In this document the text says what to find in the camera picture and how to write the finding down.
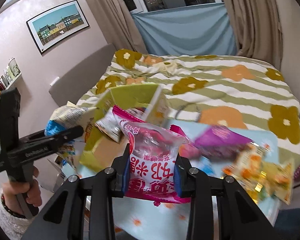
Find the person's left hand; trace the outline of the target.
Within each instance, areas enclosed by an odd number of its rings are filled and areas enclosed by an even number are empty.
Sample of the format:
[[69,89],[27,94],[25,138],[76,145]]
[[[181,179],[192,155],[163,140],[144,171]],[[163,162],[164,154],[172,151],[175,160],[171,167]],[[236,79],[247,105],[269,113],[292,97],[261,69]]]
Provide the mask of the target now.
[[31,184],[15,181],[5,182],[2,185],[1,203],[4,210],[14,217],[26,218],[17,200],[17,195],[19,194],[25,194],[25,202],[30,204],[31,207],[39,207],[42,205],[41,192],[36,179],[33,179]]

